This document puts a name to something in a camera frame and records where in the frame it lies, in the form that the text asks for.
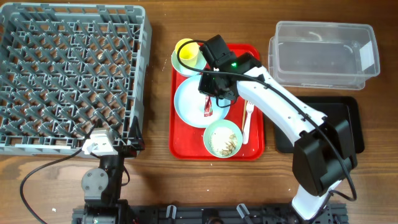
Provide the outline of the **red snack wrapper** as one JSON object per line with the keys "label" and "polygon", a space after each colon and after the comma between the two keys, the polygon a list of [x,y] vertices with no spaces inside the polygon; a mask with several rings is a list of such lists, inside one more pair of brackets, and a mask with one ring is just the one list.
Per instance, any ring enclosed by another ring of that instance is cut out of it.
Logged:
{"label": "red snack wrapper", "polygon": [[212,102],[211,97],[206,95],[205,96],[205,109],[204,109],[204,117],[209,117],[213,114]]}

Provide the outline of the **large light blue plate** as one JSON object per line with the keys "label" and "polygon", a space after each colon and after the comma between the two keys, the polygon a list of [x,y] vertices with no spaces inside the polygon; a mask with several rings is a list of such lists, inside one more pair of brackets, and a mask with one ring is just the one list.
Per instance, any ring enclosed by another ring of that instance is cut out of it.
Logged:
{"label": "large light blue plate", "polygon": [[204,94],[198,91],[201,76],[196,75],[184,80],[177,88],[174,95],[174,107],[180,119],[195,128],[207,128],[211,123],[224,119],[229,112],[230,100],[219,100],[220,108],[216,104],[216,98],[210,98],[213,114],[205,117]]}

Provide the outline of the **green bowl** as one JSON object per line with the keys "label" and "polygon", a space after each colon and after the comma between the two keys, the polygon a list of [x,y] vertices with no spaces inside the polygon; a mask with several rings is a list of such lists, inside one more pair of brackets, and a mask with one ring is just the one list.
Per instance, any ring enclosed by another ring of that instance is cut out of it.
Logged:
{"label": "green bowl", "polygon": [[[210,146],[210,135],[213,133],[213,131],[217,128],[217,127],[227,127],[229,129],[232,129],[233,132],[235,133],[237,139],[238,139],[238,144],[237,144],[237,148],[236,150],[229,156],[226,157],[220,157],[217,156],[212,150],[211,150],[211,146]],[[211,123],[206,129],[205,132],[203,133],[203,143],[205,145],[206,150],[213,156],[220,158],[220,159],[227,159],[227,158],[231,158],[233,157],[241,148],[241,146],[243,145],[243,135],[241,133],[241,130],[238,128],[238,126],[233,123],[232,121],[229,120],[225,120],[225,119],[221,119],[221,120],[217,120],[213,123]]]}

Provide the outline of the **rice and food scraps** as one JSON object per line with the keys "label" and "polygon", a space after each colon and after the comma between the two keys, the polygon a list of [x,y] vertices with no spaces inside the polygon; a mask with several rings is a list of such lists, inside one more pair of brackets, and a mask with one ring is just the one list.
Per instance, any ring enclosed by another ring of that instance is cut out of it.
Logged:
{"label": "rice and food scraps", "polygon": [[217,127],[210,135],[211,150],[220,157],[231,155],[237,148],[238,139],[232,129]]}

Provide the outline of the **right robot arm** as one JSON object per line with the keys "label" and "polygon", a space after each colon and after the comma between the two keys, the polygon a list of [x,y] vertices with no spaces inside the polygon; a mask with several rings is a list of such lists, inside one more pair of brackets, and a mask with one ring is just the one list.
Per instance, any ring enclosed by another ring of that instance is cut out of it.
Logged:
{"label": "right robot arm", "polygon": [[260,109],[294,147],[292,170],[299,183],[292,208],[301,220],[313,221],[336,187],[358,164],[353,135],[345,119],[330,119],[280,86],[265,66],[249,53],[224,63],[210,60],[198,90],[219,99],[239,97]]}

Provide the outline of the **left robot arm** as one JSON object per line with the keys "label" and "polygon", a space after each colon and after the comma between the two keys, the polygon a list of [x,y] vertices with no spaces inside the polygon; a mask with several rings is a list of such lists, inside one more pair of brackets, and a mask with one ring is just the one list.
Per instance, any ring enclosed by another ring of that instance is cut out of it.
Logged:
{"label": "left robot arm", "polygon": [[72,223],[135,223],[137,218],[128,201],[121,199],[123,174],[126,158],[137,156],[145,148],[137,116],[131,122],[127,137],[131,142],[126,146],[114,146],[114,135],[102,127],[100,121],[86,135],[82,150],[86,155],[99,159],[99,166],[87,171],[81,180],[85,204],[74,209]]}

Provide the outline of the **grey plastic dishwasher rack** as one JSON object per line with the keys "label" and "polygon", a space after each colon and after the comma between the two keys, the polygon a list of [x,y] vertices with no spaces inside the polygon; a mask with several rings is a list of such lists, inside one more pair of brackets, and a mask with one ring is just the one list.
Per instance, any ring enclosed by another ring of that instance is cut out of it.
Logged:
{"label": "grey plastic dishwasher rack", "polygon": [[1,6],[1,154],[69,155],[97,119],[128,143],[142,132],[152,27],[133,5]]}

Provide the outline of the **clear plastic waste bin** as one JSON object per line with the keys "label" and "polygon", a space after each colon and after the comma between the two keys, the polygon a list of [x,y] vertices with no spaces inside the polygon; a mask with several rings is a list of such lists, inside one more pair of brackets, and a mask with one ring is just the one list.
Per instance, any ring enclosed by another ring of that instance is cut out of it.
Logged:
{"label": "clear plastic waste bin", "polygon": [[280,21],[269,42],[268,70],[283,86],[361,90],[380,74],[367,24]]}

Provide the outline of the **wooden chopstick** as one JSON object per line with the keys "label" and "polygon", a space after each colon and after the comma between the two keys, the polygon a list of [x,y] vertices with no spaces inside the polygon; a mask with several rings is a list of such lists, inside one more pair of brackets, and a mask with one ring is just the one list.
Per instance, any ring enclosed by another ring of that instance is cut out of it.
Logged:
{"label": "wooden chopstick", "polygon": [[242,123],[241,123],[241,131],[243,132],[243,129],[244,129],[244,125],[245,125],[245,122],[246,122],[246,105],[247,105],[247,103],[248,103],[248,101],[247,100],[245,100],[244,101],[244,107],[243,107],[243,117],[242,117]]}

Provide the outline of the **white plastic fork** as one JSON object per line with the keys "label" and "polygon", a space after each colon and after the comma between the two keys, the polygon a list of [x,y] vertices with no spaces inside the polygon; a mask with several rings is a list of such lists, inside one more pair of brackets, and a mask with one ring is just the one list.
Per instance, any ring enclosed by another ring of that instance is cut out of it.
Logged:
{"label": "white plastic fork", "polygon": [[254,111],[254,104],[248,101],[246,104],[246,120],[243,128],[243,144],[247,144],[249,141],[251,115],[253,111]]}

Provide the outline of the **yellow plastic cup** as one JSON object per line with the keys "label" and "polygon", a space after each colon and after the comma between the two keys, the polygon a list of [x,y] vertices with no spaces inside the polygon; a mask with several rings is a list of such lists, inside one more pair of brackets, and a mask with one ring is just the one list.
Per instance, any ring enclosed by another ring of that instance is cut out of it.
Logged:
{"label": "yellow plastic cup", "polygon": [[[179,48],[186,42],[191,41],[192,39],[181,39],[175,45],[175,53],[177,54]],[[180,50],[179,57],[181,61],[188,65],[189,67],[194,67],[197,64],[197,58],[199,54],[199,45],[196,42],[191,42],[187,45],[184,45]]]}

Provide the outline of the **red plastic serving tray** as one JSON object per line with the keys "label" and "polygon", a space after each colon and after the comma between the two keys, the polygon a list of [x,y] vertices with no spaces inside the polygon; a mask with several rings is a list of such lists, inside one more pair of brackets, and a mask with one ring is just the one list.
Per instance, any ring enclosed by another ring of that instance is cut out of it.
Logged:
{"label": "red plastic serving tray", "polygon": [[[244,53],[250,53],[255,58],[260,59],[259,52],[256,48],[249,44],[228,44],[230,50],[235,52],[237,56]],[[205,128],[197,128],[190,126],[185,123],[183,119],[178,115],[177,103],[174,103],[176,91],[178,87],[189,78],[185,78],[176,69],[172,69],[171,76],[171,99],[170,99],[170,118],[169,118],[169,149],[170,152],[177,159],[185,160],[208,160],[208,161],[220,161],[220,158],[212,156],[207,151],[203,142],[203,135]],[[215,99],[212,98],[213,115],[211,117],[217,117],[217,108]],[[199,106],[201,110],[201,116],[203,117],[204,105]],[[237,103],[234,104],[229,112],[227,108],[225,110],[225,119],[230,120],[234,124],[238,125],[239,128],[243,121],[244,111],[244,100],[239,98]],[[264,118],[263,113],[259,109],[255,108],[251,116],[251,128],[249,141],[247,144],[242,145],[236,155],[224,159],[226,161],[253,161],[258,159],[265,149],[265,130],[264,130]]]}

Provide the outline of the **small light blue bowl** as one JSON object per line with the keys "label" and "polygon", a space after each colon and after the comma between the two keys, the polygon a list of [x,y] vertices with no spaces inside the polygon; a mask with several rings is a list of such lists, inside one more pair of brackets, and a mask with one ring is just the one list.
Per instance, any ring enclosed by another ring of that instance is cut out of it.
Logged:
{"label": "small light blue bowl", "polygon": [[[173,68],[179,74],[181,74],[183,77],[192,77],[192,76],[195,76],[195,75],[199,74],[199,72],[195,72],[193,70],[189,70],[189,69],[183,67],[177,60],[177,54],[176,54],[175,50],[172,53],[171,61],[172,61]],[[205,58],[203,57],[201,52],[199,52],[198,53],[198,58],[197,58],[197,63],[194,66],[194,68],[199,69],[199,70],[203,70],[206,67],[206,65],[207,65],[207,62],[206,62]]]}

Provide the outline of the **black plastic tray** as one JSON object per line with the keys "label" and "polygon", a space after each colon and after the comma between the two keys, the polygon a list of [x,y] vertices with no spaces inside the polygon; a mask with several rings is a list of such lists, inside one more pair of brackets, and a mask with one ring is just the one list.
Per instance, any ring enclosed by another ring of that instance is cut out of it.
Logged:
{"label": "black plastic tray", "polygon": [[298,96],[305,104],[325,113],[327,121],[347,120],[351,128],[354,149],[357,154],[364,151],[364,138],[357,101],[351,96]]}

